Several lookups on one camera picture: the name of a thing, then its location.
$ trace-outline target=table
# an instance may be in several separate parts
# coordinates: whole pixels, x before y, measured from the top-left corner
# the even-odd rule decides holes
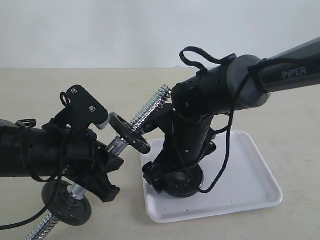
[[[0,118],[15,122],[36,118],[41,127],[62,108],[60,92],[84,86],[109,112],[127,121],[163,85],[173,87],[191,78],[194,68],[0,70]],[[90,221],[81,227],[59,223],[48,240],[317,240],[320,237],[320,86],[274,93],[262,107],[238,111],[234,130],[251,135],[282,191],[282,203],[273,208],[184,222],[157,224],[145,210],[140,154],[127,147],[125,163],[110,174],[121,188],[115,201],[102,203],[91,193]],[[227,123],[225,116],[212,126]],[[115,131],[92,129],[108,144]],[[150,140],[163,137],[156,130]],[[0,225],[25,220],[43,207],[43,184],[30,178],[0,179]],[[27,226],[0,231],[2,240],[24,239]]]

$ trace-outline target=robotic arm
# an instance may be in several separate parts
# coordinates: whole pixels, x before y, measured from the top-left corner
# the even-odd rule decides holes
[[[186,51],[220,66],[207,70],[186,59]],[[214,116],[260,107],[273,92],[320,84],[320,38],[263,60],[235,54],[218,60],[197,47],[185,48],[180,58],[199,71],[172,89],[172,104],[146,125],[146,132],[160,128],[165,141],[154,162],[143,167],[148,184],[177,198],[201,191],[204,176],[198,163],[216,150],[215,136],[228,129],[211,129]]]

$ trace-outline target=beige table surface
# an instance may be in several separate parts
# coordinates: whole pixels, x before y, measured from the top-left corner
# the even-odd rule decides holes
[[[195,69],[0,70],[0,118],[36,118],[38,127],[62,109],[59,94],[83,85],[109,112],[131,120],[163,84],[173,87]],[[140,155],[127,147],[125,163],[110,175],[121,188],[116,200],[101,203],[88,193],[90,221],[64,223],[48,240],[318,240],[320,239],[320,86],[274,93],[264,106],[235,114],[234,130],[250,134],[277,179],[282,203],[273,208],[172,224],[152,222],[145,210]],[[227,119],[213,121],[222,127]],[[108,144],[108,126],[97,130]],[[154,131],[145,137],[159,138]],[[43,184],[29,178],[0,178],[0,225],[32,216],[43,207]],[[38,223],[0,231],[0,240],[22,240]]]

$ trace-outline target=plastic tray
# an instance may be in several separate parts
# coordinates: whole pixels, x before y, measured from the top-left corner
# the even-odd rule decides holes
[[[142,166],[153,162],[162,150],[164,139],[149,141],[152,150],[141,155]],[[226,135],[218,135],[217,150],[199,164],[204,173],[202,189],[207,189],[220,171],[226,153]],[[156,223],[172,223],[275,207],[283,193],[252,138],[245,132],[231,132],[227,168],[210,193],[189,198],[160,194],[143,179],[145,208]]]

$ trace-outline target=white wall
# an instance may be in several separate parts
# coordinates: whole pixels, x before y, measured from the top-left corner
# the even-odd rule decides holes
[[[319,37],[319,10],[320,0],[0,0],[0,68],[185,67],[190,45],[271,57]]]

